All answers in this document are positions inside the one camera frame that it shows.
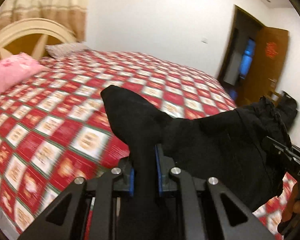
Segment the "person's right hand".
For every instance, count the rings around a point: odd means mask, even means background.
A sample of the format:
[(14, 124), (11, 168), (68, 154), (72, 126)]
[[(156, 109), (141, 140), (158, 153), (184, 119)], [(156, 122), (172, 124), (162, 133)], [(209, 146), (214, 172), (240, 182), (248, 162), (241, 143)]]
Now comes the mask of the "person's right hand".
[(284, 208), (282, 212), (282, 218), (280, 225), (291, 220), (292, 215), (295, 214), (300, 214), (300, 200), (297, 200), (297, 196), (299, 194), (299, 184), (296, 183), (293, 186), (290, 198), (287, 202), (286, 207)]

